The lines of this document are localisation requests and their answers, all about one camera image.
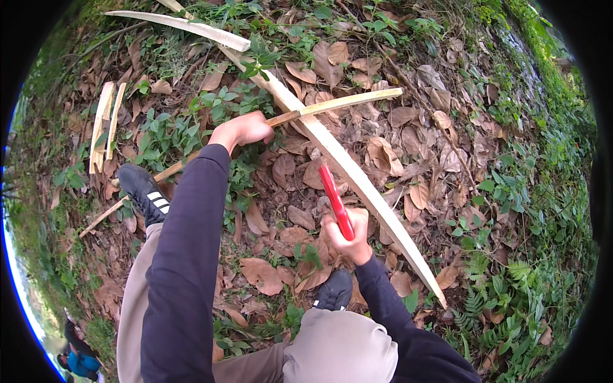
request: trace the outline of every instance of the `leg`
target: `leg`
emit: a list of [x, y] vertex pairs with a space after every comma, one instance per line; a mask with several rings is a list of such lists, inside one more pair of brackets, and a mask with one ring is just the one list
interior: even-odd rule
[[143, 381], [140, 376], [140, 338], [143, 316], [149, 306], [145, 272], [151, 266], [163, 225], [159, 223], [147, 227], [147, 241], [132, 265], [123, 295], [117, 336], [117, 373], [124, 383]]
[[283, 383], [283, 350], [277, 343], [266, 350], [213, 363], [216, 383]]
[[349, 311], [310, 309], [284, 352], [285, 383], [388, 383], [398, 362], [398, 344], [370, 318]]

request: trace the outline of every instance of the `twig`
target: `twig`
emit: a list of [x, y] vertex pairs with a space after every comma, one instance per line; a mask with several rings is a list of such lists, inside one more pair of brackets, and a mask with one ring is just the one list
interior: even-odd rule
[[[350, 15], [354, 21], [357, 23], [358, 27], [362, 28], [363, 31], [366, 31], [366, 29], [364, 28], [364, 26], [362, 26], [362, 24], [358, 21], [358, 19], [353, 15], [353, 13], [351, 13], [351, 11], [347, 8], [346, 5], [343, 4], [342, 0], [337, 0], [337, 4], [343, 8], [345, 10], [345, 12], [347, 12], [348, 15]], [[434, 111], [432, 110], [432, 108], [430, 108], [430, 106], [428, 105], [428, 103], [424, 100], [424, 98], [419, 94], [419, 92], [417, 91], [417, 89], [415, 89], [415, 87], [413, 86], [413, 84], [411, 83], [411, 81], [404, 75], [404, 73], [402, 73], [402, 70], [400, 69], [400, 67], [398, 67], [396, 65], [396, 63], [394, 63], [394, 60], [392, 60], [387, 53], [383, 50], [383, 48], [381, 48], [380, 44], [377, 43], [377, 41], [372, 40], [372, 44], [375, 46], [375, 48], [387, 59], [387, 62], [389, 62], [389, 64], [394, 68], [394, 71], [396, 71], [396, 74], [398, 75], [398, 77], [400, 77], [400, 79], [405, 83], [405, 85], [409, 88], [409, 90], [411, 91], [411, 93], [413, 93], [413, 96], [417, 99], [417, 101], [421, 104], [421, 106], [424, 107], [424, 109], [426, 109], [426, 111], [428, 111], [428, 114], [430, 115], [430, 117], [432, 117], [434, 115]], [[468, 181], [470, 182], [471, 186], [473, 187], [473, 194], [474, 195], [480, 195], [479, 191], [477, 189], [477, 184], [474, 182], [473, 176], [470, 173], [470, 169], [468, 168], [468, 165], [466, 164], [466, 161], [464, 161], [464, 158], [462, 158], [462, 156], [460, 155], [460, 151], [458, 150], [457, 146], [455, 145], [455, 143], [453, 142], [453, 140], [451, 140], [451, 137], [449, 136], [449, 134], [447, 134], [447, 132], [445, 131], [445, 129], [443, 129], [443, 127], [441, 127], [440, 123], [436, 120], [436, 119], [432, 119], [435, 122], [436, 127], [438, 128], [439, 131], [441, 131], [443, 137], [445, 137], [445, 139], [447, 140], [447, 142], [449, 142], [449, 144], [451, 145], [451, 148], [453, 149], [453, 151], [455, 152], [455, 155], [458, 157], [458, 160], [460, 160], [460, 163], [462, 164], [462, 168], [464, 169], [464, 171], [466, 172], [466, 174], [468, 175]], [[488, 206], [491, 206], [490, 202], [488, 200], [485, 200], [486, 204]]]

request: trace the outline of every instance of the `red handle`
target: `red handle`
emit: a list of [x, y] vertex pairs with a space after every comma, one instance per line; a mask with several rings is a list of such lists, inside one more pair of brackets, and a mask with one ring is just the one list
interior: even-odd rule
[[347, 215], [347, 211], [345, 210], [345, 206], [341, 200], [341, 195], [338, 192], [337, 185], [334, 183], [334, 177], [332, 177], [330, 168], [328, 165], [324, 164], [318, 169], [318, 172], [321, 182], [324, 184], [326, 194], [330, 199], [330, 204], [332, 205], [334, 215], [337, 217], [338, 226], [341, 229], [343, 237], [345, 237], [345, 239], [348, 241], [353, 241], [356, 236], [353, 233], [353, 227], [351, 227], [351, 224], [349, 223], [349, 216]]

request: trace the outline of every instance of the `wood scrap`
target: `wood scrap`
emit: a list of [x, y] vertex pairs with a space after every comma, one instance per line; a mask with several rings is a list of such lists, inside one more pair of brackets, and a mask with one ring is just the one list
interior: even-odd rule
[[111, 149], [111, 143], [115, 141], [115, 131], [117, 129], [117, 116], [119, 109], [121, 108], [121, 101], [123, 101], [123, 94], [126, 91], [126, 83], [122, 83], [119, 86], [117, 97], [115, 98], [115, 107], [113, 108], [113, 115], [111, 116], [111, 127], [109, 129], [109, 139], [107, 140], [107, 159], [113, 159], [113, 150]]
[[89, 174], [96, 173], [96, 166], [98, 166], [98, 172], [102, 171], [102, 165], [104, 163], [104, 149], [96, 148], [96, 142], [102, 135], [102, 120], [110, 119], [111, 103], [113, 100], [114, 90], [115, 82], [113, 81], [106, 82], [102, 86], [100, 101], [98, 101], [96, 117], [94, 118], [94, 129], [91, 135], [91, 146], [89, 148]]

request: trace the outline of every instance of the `shoe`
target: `shoe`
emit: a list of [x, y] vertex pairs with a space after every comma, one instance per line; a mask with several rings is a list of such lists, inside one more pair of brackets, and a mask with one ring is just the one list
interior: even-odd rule
[[349, 306], [352, 292], [351, 274], [346, 269], [339, 268], [330, 274], [323, 285], [319, 286], [313, 307], [330, 311], [344, 311]]
[[117, 174], [121, 188], [145, 217], [145, 227], [164, 222], [170, 202], [153, 176], [134, 164], [123, 164]]

